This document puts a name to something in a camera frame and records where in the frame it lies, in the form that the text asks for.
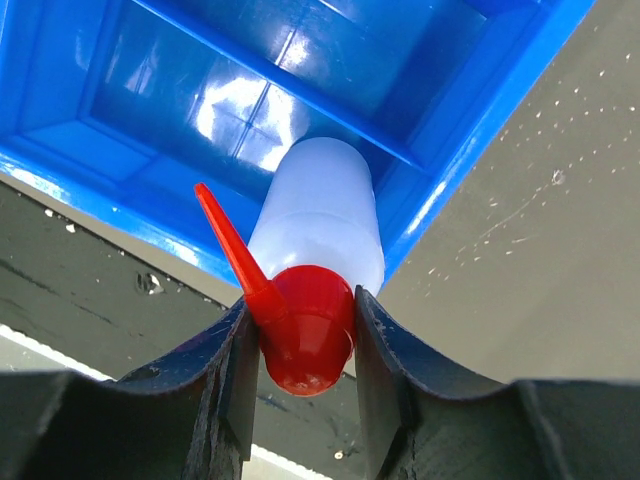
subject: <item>red cap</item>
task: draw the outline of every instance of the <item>red cap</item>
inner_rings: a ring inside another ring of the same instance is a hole
[[[298,396],[329,389],[355,342],[355,302],[347,282],[315,265],[291,267],[268,280],[206,185],[195,191],[260,327],[273,381]]]

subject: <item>blue tray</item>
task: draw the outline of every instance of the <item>blue tray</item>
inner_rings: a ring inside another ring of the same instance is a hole
[[[248,240],[328,135],[371,167],[388,280],[595,0],[0,0],[0,170],[235,283],[193,194]]]

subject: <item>blue bin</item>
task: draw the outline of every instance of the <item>blue bin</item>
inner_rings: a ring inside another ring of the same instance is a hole
[[[0,170],[235,283],[298,140],[371,167],[386,279],[595,0],[0,0]]]

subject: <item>white bottle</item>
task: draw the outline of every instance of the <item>white bottle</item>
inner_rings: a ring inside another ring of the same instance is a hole
[[[384,256],[362,155],[333,138],[294,145],[274,174],[248,247],[269,279],[317,265],[340,275],[352,292],[362,285],[377,295]]]

